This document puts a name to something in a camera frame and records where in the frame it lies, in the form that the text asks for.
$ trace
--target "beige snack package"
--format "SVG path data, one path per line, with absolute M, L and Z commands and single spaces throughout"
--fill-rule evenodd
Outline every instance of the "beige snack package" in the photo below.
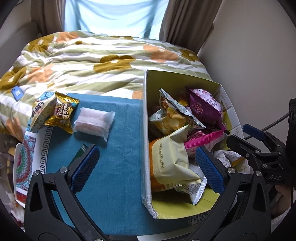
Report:
M 189 125 L 149 144 L 152 191 L 164 191 L 179 185 L 200 183 L 201 178 L 188 168 L 184 146 Z

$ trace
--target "window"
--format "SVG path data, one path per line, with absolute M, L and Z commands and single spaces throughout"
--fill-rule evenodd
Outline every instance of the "window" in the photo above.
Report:
M 65 31 L 158 39 L 168 0 L 66 0 Z

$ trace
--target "metal bolt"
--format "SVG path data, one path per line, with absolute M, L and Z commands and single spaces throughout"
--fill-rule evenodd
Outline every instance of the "metal bolt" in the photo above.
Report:
M 256 174 L 256 176 L 258 176 L 258 177 L 261 177 L 261 176 L 262 176 L 262 173 L 261 173 L 260 171 L 256 171 L 255 174 Z
M 228 168 L 227 171 L 228 171 L 229 173 L 235 173 L 235 169 L 232 168 L 232 167 Z
M 39 170 L 36 170 L 33 172 L 33 176 L 38 176 L 40 174 L 40 171 Z
M 59 169 L 59 172 L 61 172 L 61 173 L 64 173 L 64 172 L 66 172 L 68 169 L 66 168 L 66 167 L 61 167 L 60 169 Z

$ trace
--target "white wall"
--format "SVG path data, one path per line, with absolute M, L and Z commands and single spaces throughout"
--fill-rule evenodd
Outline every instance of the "white wall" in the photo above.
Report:
M 13 34 L 31 21 L 31 0 L 24 0 L 11 11 L 0 29 L 0 46 Z
M 223 0 L 198 56 L 226 90 L 241 125 L 262 129 L 296 98 L 296 28 L 277 0 Z M 285 143 L 287 119 L 270 132 Z

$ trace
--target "bed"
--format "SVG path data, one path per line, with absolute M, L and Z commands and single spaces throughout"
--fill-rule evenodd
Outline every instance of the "bed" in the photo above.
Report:
M 194 52 L 158 40 L 84 31 L 33 40 L 0 79 L 0 132 L 22 141 L 44 91 L 141 99 L 147 69 L 211 80 Z M 16 85 L 24 93 L 19 101 L 11 93 Z

